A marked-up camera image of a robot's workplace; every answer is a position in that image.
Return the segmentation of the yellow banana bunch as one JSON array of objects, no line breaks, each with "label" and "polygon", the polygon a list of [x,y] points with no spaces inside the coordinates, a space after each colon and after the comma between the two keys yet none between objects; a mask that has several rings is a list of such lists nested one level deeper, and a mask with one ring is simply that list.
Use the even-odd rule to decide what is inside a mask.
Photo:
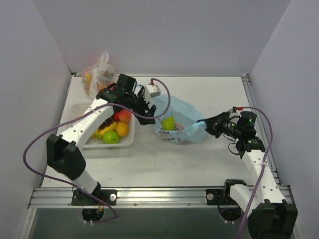
[{"label": "yellow banana bunch", "polygon": [[92,138],[102,139],[102,136],[108,131],[114,131],[117,126],[117,122],[112,122],[109,126],[104,127],[103,129],[96,129],[91,135]]}]

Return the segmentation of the red pear fruit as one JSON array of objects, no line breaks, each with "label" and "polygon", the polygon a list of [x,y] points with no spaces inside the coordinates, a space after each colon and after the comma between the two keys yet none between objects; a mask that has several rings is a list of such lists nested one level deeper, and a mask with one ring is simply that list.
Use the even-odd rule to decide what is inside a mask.
[{"label": "red pear fruit", "polygon": [[120,113],[120,112],[114,113],[114,115],[113,115],[113,121],[115,121],[115,122],[119,122],[119,121],[120,121],[119,113]]}]

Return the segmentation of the green apple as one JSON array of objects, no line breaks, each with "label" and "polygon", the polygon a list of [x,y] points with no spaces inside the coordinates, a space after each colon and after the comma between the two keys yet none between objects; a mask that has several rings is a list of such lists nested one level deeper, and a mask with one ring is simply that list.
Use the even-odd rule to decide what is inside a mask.
[{"label": "green apple", "polygon": [[102,136],[104,144],[117,144],[119,142],[119,136],[115,131],[108,131]]}]

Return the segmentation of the purple grape bunch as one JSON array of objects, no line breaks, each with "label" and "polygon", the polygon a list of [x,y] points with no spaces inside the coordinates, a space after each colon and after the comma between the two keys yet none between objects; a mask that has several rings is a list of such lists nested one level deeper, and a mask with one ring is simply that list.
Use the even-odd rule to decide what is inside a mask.
[{"label": "purple grape bunch", "polygon": [[107,118],[105,121],[102,122],[102,124],[99,126],[99,129],[102,130],[108,126],[110,126],[113,123],[113,118]]}]

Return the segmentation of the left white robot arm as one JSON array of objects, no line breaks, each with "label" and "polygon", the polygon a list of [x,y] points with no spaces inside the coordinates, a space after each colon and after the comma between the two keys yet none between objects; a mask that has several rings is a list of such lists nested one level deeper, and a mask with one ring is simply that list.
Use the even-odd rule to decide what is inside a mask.
[{"label": "left white robot arm", "polygon": [[156,107],[150,106],[154,85],[145,85],[135,93],[135,78],[120,74],[116,83],[102,89],[92,101],[82,118],[60,135],[50,135],[46,141],[47,164],[67,177],[76,187],[84,190],[83,199],[90,205],[101,199],[98,182],[86,170],[86,161],[81,153],[93,132],[109,117],[114,109],[124,106],[138,114],[140,124],[155,123]]}]

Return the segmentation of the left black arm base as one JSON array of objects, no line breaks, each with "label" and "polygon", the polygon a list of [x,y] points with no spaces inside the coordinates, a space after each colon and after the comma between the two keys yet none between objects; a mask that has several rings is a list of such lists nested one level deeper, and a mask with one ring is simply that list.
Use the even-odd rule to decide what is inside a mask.
[{"label": "left black arm base", "polygon": [[72,206],[101,206],[102,201],[110,206],[116,205],[118,191],[115,189],[100,189],[95,195],[74,190]]}]

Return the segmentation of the peach fruit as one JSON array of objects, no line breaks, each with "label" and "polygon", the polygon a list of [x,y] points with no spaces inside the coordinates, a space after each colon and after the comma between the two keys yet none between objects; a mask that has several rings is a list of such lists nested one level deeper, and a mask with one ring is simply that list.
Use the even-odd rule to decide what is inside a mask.
[{"label": "peach fruit", "polygon": [[118,114],[119,120],[124,123],[129,123],[131,121],[131,117],[131,113],[127,110],[121,110]]}]

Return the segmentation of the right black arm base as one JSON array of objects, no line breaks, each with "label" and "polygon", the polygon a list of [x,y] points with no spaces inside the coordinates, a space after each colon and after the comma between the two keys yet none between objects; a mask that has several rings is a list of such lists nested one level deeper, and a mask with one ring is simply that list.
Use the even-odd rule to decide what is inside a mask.
[{"label": "right black arm base", "polygon": [[206,189],[206,203],[210,206],[238,206],[238,204],[225,195],[223,189]]}]

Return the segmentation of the light blue plastic bag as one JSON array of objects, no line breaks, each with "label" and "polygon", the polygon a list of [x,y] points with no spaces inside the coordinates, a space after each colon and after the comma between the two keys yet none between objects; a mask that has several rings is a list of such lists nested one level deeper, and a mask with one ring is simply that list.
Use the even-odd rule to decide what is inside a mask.
[{"label": "light blue plastic bag", "polygon": [[[171,95],[169,98],[166,94],[160,94],[157,97],[151,98],[150,104],[157,107],[155,116],[164,112],[167,107],[168,100],[170,100],[167,112],[156,119],[153,125],[155,134],[165,141],[172,143],[198,143],[207,135],[206,124],[203,122],[196,122],[202,118],[202,114],[191,104]],[[173,114],[175,120],[174,130],[163,130],[161,128],[161,121],[165,116]]]}]

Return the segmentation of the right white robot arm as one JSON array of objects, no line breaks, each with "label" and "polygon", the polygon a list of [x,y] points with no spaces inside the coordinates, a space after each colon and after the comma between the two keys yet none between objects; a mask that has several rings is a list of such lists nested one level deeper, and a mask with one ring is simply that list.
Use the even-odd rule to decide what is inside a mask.
[{"label": "right white robot arm", "polygon": [[267,162],[270,147],[265,147],[257,136],[257,115],[253,107],[233,107],[227,112],[202,122],[206,131],[219,138],[234,139],[240,159],[254,182],[253,190],[242,180],[226,180],[221,198],[227,204],[235,202],[244,215],[236,238],[241,238],[244,227],[253,239],[289,239],[298,216],[295,204],[287,202],[280,191]]}]

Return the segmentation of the orange lemon fruit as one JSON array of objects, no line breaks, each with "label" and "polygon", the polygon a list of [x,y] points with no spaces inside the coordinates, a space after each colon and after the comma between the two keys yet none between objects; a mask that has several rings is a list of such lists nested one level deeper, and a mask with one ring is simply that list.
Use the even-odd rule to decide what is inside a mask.
[{"label": "orange lemon fruit", "polygon": [[119,121],[116,125],[116,133],[119,137],[125,137],[128,135],[129,125],[125,122]]}]

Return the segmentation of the green pear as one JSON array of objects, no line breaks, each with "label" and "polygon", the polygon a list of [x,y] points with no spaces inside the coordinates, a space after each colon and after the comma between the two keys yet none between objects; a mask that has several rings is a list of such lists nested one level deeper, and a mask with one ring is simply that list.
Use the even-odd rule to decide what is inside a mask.
[{"label": "green pear", "polygon": [[163,130],[174,130],[175,120],[173,114],[165,116],[161,121],[161,128]]}]

